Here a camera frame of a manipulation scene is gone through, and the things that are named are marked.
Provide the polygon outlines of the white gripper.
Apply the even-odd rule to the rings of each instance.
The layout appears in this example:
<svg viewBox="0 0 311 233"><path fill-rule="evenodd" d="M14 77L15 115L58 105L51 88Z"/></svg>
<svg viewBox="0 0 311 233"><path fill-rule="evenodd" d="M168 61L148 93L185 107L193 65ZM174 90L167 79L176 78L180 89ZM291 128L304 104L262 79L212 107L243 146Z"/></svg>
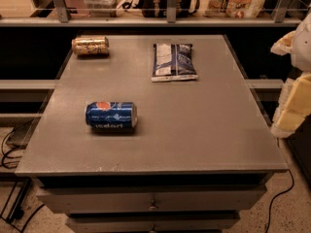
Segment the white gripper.
<svg viewBox="0 0 311 233"><path fill-rule="evenodd" d="M276 43L270 51L278 55L291 54L292 65L303 72L311 72L311 14ZM288 138L311 115L311 73L303 73L296 80L283 84L278 107L270 131L277 138Z"/></svg>

